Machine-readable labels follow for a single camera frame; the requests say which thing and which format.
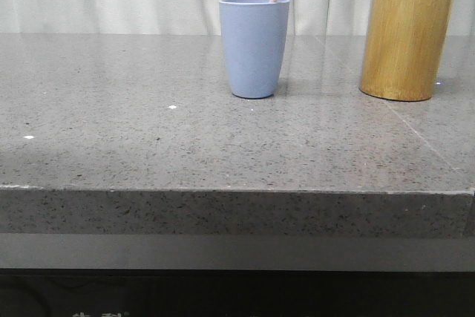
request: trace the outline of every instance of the wooden cylinder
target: wooden cylinder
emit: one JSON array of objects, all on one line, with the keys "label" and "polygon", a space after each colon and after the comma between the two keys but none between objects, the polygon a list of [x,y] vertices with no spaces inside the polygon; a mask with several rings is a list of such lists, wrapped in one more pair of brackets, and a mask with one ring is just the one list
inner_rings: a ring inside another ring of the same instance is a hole
[{"label": "wooden cylinder", "polygon": [[373,0],[360,89],[416,101],[432,97],[452,0]]}]

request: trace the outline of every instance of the plastic cup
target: plastic cup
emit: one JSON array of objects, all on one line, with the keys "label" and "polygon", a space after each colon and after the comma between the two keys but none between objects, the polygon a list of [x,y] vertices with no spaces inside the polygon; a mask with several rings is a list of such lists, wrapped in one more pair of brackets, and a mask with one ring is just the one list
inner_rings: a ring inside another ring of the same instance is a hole
[{"label": "plastic cup", "polygon": [[289,0],[221,0],[224,58],[231,92],[257,99],[277,89],[289,18]]}]

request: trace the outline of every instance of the speckled stone surface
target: speckled stone surface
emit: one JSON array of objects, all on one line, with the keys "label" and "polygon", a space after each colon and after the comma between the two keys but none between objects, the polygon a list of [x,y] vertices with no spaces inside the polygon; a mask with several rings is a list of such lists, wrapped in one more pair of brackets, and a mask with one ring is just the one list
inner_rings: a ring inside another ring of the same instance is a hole
[{"label": "speckled stone surface", "polygon": [[473,39],[418,103],[358,90],[361,37],[288,38],[260,100],[230,93],[219,36],[0,39],[2,232],[469,233]]}]

